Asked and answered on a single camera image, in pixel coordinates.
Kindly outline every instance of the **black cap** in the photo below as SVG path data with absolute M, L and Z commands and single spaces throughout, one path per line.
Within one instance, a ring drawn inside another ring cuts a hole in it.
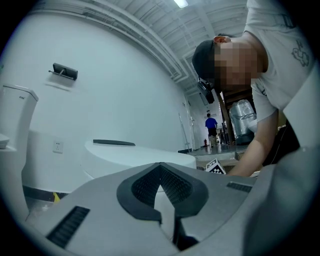
M 213 44 L 213 40 L 203 41 L 195 49 L 192 57 L 193 67 L 203 80 L 213 78 L 212 76 L 215 72 L 214 60 L 209 60 L 209 56 L 212 56 L 212 51 L 214 51 Z

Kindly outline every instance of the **man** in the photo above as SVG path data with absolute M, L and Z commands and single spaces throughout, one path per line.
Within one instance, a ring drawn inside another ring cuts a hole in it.
M 242 36 L 204 41 L 192 58 L 199 77 L 218 91 L 252 87 L 257 133 L 229 173 L 237 176 L 261 167 L 275 140 L 278 110 L 295 96 L 315 62 L 307 40 L 277 2 L 248 0 L 247 7 Z
M 208 128 L 211 147 L 213 147 L 217 142 L 216 128 L 217 128 L 218 123 L 217 123 L 216 119 L 212 118 L 209 113 L 206 114 L 206 116 L 207 116 L 207 120 L 205 120 L 205 127 Z

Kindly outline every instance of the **ceiling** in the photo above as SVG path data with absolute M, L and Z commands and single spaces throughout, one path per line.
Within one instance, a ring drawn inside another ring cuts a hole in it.
M 187 96 L 199 93 L 195 48 L 219 33 L 240 36 L 247 0 L 41 0 L 32 13 L 60 13 L 103 24 L 152 55 Z

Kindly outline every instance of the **white smart toilet seat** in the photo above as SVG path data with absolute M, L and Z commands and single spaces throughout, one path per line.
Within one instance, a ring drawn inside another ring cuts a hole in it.
M 118 173 L 132 167 L 166 162 L 196 170 L 196 158 L 192 155 L 152 149 L 135 145 L 98 144 L 87 141 L 81 167 L 91 179 Z M 161 228 L 168 239 L 174 235 L 175 208 L 160 186 L 155 197 L 154 208 L 161 212 Z
M 97 144 L 92 140 L 84 145 L 82 169 L 93 179 L 118 173 L 150 163 L 174 163 L 196 169 L 192 155 L 131 145 Z

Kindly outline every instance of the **toilet lid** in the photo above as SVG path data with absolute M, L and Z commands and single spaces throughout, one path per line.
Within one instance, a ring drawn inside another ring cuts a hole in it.
M 102 177 L 126 169 L 151 163 L 174 163 L 196 169 L 192 155 L 147 148 L 142 146 L 85 143 L 82 168 L 93 178 Z

